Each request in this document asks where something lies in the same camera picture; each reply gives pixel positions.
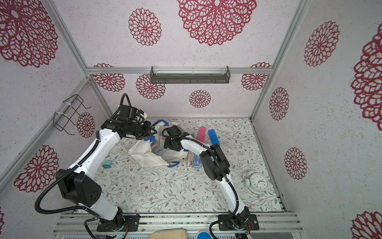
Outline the clear pink compass case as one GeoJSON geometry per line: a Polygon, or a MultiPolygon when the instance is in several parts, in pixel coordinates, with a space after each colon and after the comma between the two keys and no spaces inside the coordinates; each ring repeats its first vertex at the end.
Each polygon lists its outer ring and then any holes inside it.
{"type": "Polygon", "coordinates": [[[195,157],[195,155],[191,151],[188,151],[187,162],[186,162],[186,168],[187,169],[194,168],[194,157],[195,157]]]}

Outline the white canvas bag blue handles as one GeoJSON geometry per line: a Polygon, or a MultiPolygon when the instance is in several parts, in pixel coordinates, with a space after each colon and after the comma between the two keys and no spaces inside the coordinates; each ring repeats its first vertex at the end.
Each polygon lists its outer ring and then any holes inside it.
{"type": "Polygon", "coordinates": [[[156,121],[153,127],[157,133],[139,140],[128,153],[141,167],[177,166],[185,160],[187,152],[183,149],[181,151],[166,149],[164,147],[165,138],[162,136],[162,130],[174,125],[179,126],[180,124],[163,119],[156,121]]]}

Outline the clear blue compass set case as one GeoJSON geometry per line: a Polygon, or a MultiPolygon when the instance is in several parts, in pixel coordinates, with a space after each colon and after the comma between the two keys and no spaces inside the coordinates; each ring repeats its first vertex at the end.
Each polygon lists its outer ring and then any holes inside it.
{"type": "Polygon", "coordinates": [[[201,159],[197,154],[195,154],[195,156],[194,156],[194,168],[200,169],[201,167],[202,167],[201,159]]]}

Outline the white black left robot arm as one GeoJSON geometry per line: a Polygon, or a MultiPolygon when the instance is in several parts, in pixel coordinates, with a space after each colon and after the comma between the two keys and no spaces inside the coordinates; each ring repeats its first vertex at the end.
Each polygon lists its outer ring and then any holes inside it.
{"type": "Polygon", "coordinates": [[[60,169],[56,178],[61,195],[95,217],[122,224],[123,212],[103,194],[101,186],[94,181],[97,169],[109,151],[124,137],[142,140],[154,135],[156,130],[150,121],[137,123],[108,119],[96,133],[96,139],[67,170],[60,169]]]}

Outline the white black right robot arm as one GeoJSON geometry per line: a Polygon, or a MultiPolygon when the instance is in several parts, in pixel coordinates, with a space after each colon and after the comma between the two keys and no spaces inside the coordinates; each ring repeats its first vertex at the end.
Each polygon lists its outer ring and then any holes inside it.
{"type": "Polygon", "coordinates": [[[207,145],[192,137],[165,136],[165,148],[174,151],[185,149],[197,154],[205,174],[219,185],[227,201],[230,212],[227,218],[239,225],[249,219],[249,209],[240,199],[233,185],[230,164],[219,145],[207,145]]]}

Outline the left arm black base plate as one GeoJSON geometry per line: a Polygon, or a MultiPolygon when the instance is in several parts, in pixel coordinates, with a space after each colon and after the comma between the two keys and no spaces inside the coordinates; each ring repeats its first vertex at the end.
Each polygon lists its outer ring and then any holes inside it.
{"type": "Polygon", "coordinates": [[[118,214],[111,221],[100,219],[97,232],[136,232],[138,230],[140,215],[118,214]]]}

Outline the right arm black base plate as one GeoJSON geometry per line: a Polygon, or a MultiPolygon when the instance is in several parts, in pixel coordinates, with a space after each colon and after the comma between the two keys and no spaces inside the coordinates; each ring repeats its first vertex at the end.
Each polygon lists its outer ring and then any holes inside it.
{"type": "Polygon", "coordinates": [[[244,221],[232,217],[220,222],[218,226],[220,231],[258,231],[260,229],[255,214],[250,214],[249,218],[244,221]]]}

